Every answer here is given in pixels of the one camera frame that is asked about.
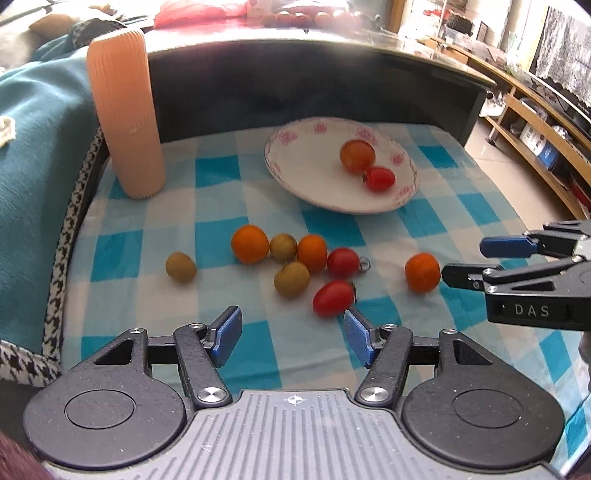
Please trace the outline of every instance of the peach cylindrical bottle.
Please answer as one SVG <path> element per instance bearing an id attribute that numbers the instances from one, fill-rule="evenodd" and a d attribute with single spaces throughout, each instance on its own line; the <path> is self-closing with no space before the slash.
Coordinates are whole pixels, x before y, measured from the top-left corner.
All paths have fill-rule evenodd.
<path id="1" fill-rule="evenodd" d="M 144 34 L 124 29 L 93 40 L 86 64 L 100 126 L 124 192 L 142 199 L 158 193 L 166 167 Z"/>

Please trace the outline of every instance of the white plate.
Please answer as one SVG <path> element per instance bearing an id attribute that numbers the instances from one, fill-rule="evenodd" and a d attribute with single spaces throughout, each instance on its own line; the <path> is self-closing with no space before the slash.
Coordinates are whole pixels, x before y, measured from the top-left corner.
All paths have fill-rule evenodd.
<path id="1" fill-rule="evenodd" d="M 339 158 L 349 140 L 369 142 L 376 166 L 390 168 L 396 184 L 372 193 Z M 282 127 L 265 146 L 265 162 L 283 188 L 327 210 L 356 215 L 389 212 L 407 204 L 419 185 L 417 167 L 398 143 L 375 128 L 340 118 L 306 118 Z"/>

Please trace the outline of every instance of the olive green fruit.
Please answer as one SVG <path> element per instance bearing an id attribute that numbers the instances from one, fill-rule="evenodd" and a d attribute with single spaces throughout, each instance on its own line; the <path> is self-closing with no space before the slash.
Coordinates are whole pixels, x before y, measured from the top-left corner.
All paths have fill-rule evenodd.
<path id="1" fill-rule="evenodd" d="M 166 273 L 174 281 L 188 283 L 197 275 L 197 265 L 182 252 L 173 252 L 166 259 Z"/>
<path id="2" fill-rule="evenodd" d="M 295 299 L 310 284 L 310 272 L 303 263 L 292 262 L 276 273 L 274 283 L 279 295 L 285 299 Z"/>
<path id="3" fill-rule="evenodd" d="M 277 262 L 291 262 L 297 254 L 296 239 L 287 233 L 279 233 L 271 240 L 269 251 L 273 260 Z"/>

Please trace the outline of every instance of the plate rim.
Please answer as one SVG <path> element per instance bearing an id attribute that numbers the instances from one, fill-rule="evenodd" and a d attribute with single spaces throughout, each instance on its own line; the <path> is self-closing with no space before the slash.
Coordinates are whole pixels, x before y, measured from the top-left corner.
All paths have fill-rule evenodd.
<path id="1" fill-rule="evenodd" d="M 276 175 L 276 173 L 274 172 L 274 169 L 271 167 L 271 165 L 269 163 L 270 162 L 269 153 L 271 151 L 271 143 L 277 139 L 279 132 L 288 128 L 289 126 L 301 124 L 304 122 L 320 121 L 320 120 L 339 121 L 339 122 L 344 122 L 344 123 L 356 125 L 358 127 L 369 128 L 373 132 L 378 132 L 380 134 L 380 136 L 385 137 L 390 142 L 392 147 L 394 147 L 394 144 L 396 144 L 404 152 L 404 155 L 406 155 L 406 157 L 408 157 L 408 163 L 409 163 L 411 171 L 413 172 L 413 181 L 412 181 L 412 185 L 411 185 L 412 190 L 408 193 L 408 195 L 402 197 L 397 202 L 391 203 L 390 205 L 388 205 L 387 207 L 384 207 L 384 208 L 372 209 L 372 210 L 365 209 L 363 211 L 351 210 L 351 209 L 339 208 L 337 206 L 325 205 L 325 204 L 322 204 L 318 201 L 312 200 L 309 197 L 302 195 L 300 192 L 296 192 L 294 188 L 290 187 L 287 183 L 285 183 L 283 180 L 281 180 L 281 178 L 279 178 Z M 311 117 L 301 118 L 299 120 L 294 120 L 293 122 L 289 122 L 287 124 L 282 125 L 281 127 L 279 127 L 277 129 L 277 131 L 275 131 L 267 139 L 267 142 L 265 143 L 264 156 L 265 156 L 265 166 L 267 167 L 267 170 L 269 171 L 271 176 L 277 181 L 277 183 L 279 183 L 279 185 L 281 185 L 284 189 L 286 189 L 286 191 L 288 191 L 289 193 L 291 193 L 295 197 L 297 197 L 297 198 L 299 198 L 299 199 L 301 199 L 313 206 L 320 207 L 325 210 L 329 210 L 331 212 L 348 213 L 350 215 L 375 215 L 377 213 L 393 212 L 395 210 L 398 210 L 399 208 L 402 208 L 403 206 L 405 206 L 407 203 L 409 203 L 414 198 L 414 196 L 418 193 L 418 189 L 419 189 L 420 183 L 421 183 L 420 179 L 418 177 L 417 165 L 415 164 L 415 162 L 411 158 L 411 156 L 408 154 L 407 150 L 402 145 L 400 145 L 398 142 L 396 142 L 396 140 L 394 140 L 393 138 L 391 138 L 389 135 L 382 132 L 381 130 L 376 129 L 375 127 L 358 122 L 356 120 L 350 120 L 347 118 L 340 118 L 340 117 L 336 117 L 336 116 L 311 116 Z"/>

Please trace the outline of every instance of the tablecloth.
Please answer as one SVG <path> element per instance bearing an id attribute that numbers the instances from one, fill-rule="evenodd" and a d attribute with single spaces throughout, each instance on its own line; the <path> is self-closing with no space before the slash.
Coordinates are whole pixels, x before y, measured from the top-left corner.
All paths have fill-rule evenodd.
<path id="1" fill-rule="evenodd" d="M 351 247 L 371 261 L 356 286 L 359 310 L 376 325 L 396 323 L 420 336 L 456 328 L 555 395 L 568 424 L 553 464 L 569 468 L 588 445 L 591 424 L 580 333 L 494 325 L 486 321 L 481 293 L 442 283 L 416 296 L 404 279 L 406 260 L 420 251 L 434 254 L 442 266 L 496 263 L 481 256 L 482 237 L 522 233 L 524 224 L 449 134 L 424 125 L 373 126 L 408 151 L 421 181 L 409 204 L 380 215 L 329 212 L 283 190 L 264 163 L 264 145 L 275 128 L 165 144 L 167 183 L 146 201 L 128 199 L 108 164 L 69 269 L 64 369 L 131 327 L 170 335 L 197 319 L 210 323 L 235 304 L 243 312 L 243 334 L 220 370 L 233 394 L 241 388 L 354 390 L 366 370 L 345 342 L 342 322 L 319 320 L 311 310 L 327 277 L 314 277 L 303 297 L 287 302 L 273 288 L 278 264 L 238 265 L 230 249 L 233 232 L 247 223 L 269 238 L 317 233 L 329 249 Z M 196 259 L 194 282 L 179 286 L 167 277 L 164 264 L 173 251 Z M 502 263 L 511 268 L 525 262 Z M 408 385 L 432 374 L 432 368 L 414 368 Z M 179 388 L 176 369 L 162 367 L 154 375 Z"/>

